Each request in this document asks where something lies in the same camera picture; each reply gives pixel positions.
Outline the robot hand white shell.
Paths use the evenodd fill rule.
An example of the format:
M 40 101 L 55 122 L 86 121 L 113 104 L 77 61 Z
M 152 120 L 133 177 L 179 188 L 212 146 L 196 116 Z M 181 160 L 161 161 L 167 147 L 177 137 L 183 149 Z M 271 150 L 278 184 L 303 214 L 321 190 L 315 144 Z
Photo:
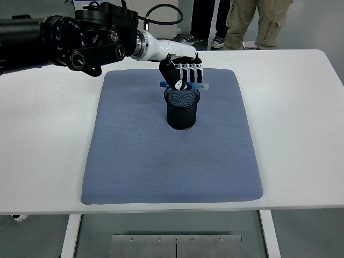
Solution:
M 180 91 L 203 87 L 202 60 L 194 47 L 156 39 L 148 31 L 142 31 L 142 35 L 144 41 L 140 60 L 158 61 L 165 85 Z

